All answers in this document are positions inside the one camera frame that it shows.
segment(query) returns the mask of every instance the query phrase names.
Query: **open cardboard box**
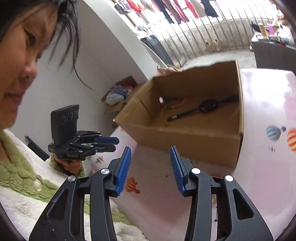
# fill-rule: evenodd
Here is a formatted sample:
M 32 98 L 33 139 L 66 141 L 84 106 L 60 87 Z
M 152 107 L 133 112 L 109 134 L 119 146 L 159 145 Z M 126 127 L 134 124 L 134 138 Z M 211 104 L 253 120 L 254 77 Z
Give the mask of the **open cardboard box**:
M 168 117 L 197 108 L 206 99 L 222 100 L 233 95 L 239 96 L 239 102 L 167 122 Z M 159 97 L 168 96 L 185 97 L 187 102 L 168 110 L 159 102 Z M 115 120 L 144 146 L 168 152 L 175 145 L 183 157 L 235 167 L 244 123 L 238 64 L 216 63 L 154 77 L 138 90 Z

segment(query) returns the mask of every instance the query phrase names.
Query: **concrete floor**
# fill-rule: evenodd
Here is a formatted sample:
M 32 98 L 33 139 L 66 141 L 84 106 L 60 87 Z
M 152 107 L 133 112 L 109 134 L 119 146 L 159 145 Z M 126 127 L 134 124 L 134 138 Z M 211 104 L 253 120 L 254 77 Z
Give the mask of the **concrete floor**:
M 188 60 L 182 69 L 189 69 L 195 66 L 211 65 L 215 62 L 224 62 L 229 60 L 237 60 L 240 69 L 256 68 L 254 52 L 250 50 L 232 50 L 219 53 L 206 54 Z

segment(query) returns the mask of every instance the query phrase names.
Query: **hanging clothes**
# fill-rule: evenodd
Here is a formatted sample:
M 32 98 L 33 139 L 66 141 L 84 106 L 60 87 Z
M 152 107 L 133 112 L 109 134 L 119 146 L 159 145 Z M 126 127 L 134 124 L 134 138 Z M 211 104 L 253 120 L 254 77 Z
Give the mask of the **hanging clothes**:
M 162 0 L 162 2 L 166 5 L 167 9 L 170 11 L 178 24 L 180 24 L 182 21 L 189 22 L 189 19 L 185 16 L 180 6 L 178 8 L 175 2 L 170 0 Z
M 119 0 L 118 3 L 115 3 L 114 8 L 120 13 L 120 14 L 128 14 L 131 12 L 131 7 L 128 4 L 126 0 Z
M 144 10 L 145 10 L 145 7 L 144 7 L 144 5 L 141 3 L 140 0 L 132 0 L 132 1 L 134 2 L 135 5 L 137 5 L 137 6 L 141 9 L 141 11 L 144 11 Z
M 161 0 L 153 0 L 154 5 L 159 8 L 159 11 L 162 12 L 169 23 L 174 23 L 170 15 L 166 11 L 166 5 Z
M 154 0 L 150 0 L 150 1 L 152 2 L 153 6 L 154 6 L 158 11 L 161 12 L 159 6 L 155 3 L 155 1 L 154 1 Z
M 205 13 L 204 8 L 200 5 L 200 3 L 197 0 L 190 0 L 191 4 L 194 7 L 194 10 L 196 11 L 197 15 L 200 18 L 205 17 L 207 14 Z
M 140 0 L 141 4 L 145 7 L 145 9 L 150 10 L 151 12 L 155 12 L 152 5 L 145 0 Z
M 201 0 L 201 1 L 202 1 L 202 4 L 204 5 L 205 13 L 207 14 L 207 16 L 217 18 L 218 14 L 216 13 L 215 9 L 210 4 L 209 0 Z
M 183 12 L 183 9 L 180 7 L 179 3 L 177 0 L 173 0 L 175 5 L 176 5 L 176 10 L 178 12 L 178 14 L 180 15 L 181 19 L 183 22 L 189 22 L 188 17 L 185 15 L 185 13 Z
M 131 9 L 134 10 L 137 13 L 141 12 L 141 8 L 139 6 L 137 6 L 136 4 L 134 4 L 134 2 L 132 0 L 126 0 L 128 2 L 128 4 L 130 5 Z
M 193 16 L 195 18 L 199 18 L 198 14 L 196 13 L 194 7 L 192 6 L 192 4 L 188 1 L 188 0 L 184 0 L 186 3 L 187 8 L 193 13 Z

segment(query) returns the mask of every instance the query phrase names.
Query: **white fluffy blanket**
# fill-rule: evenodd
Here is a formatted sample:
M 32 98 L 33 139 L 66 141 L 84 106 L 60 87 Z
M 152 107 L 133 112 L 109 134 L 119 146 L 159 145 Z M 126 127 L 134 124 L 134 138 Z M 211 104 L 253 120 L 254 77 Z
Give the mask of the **white fluffy blanket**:
M 52 169 L 49 166 L 49 162 L 41 160 L 32 150 L 17 139 L 13 133 L 8 130 L 5 130 L 5 132 L 31 163 L 34 171 L 41 175 L 43 179 L 50 180 L 58 186 L 65 181 L 66 175 Z M 0 202 L 16 229 L 26 240 L 29 240 L 30 233 L 47 204 L 1 186 Z M 118 211 L 117 205 L 112 200 L 110 200 L 110 204 L 111 210 Z M 147 241 L 143 233 L 135 226 L 114 223 L 114 227 L 118 241 Z M 84 214 L 84 229 L 85 239 L 91 240 L 89 215 L 87 214 Z

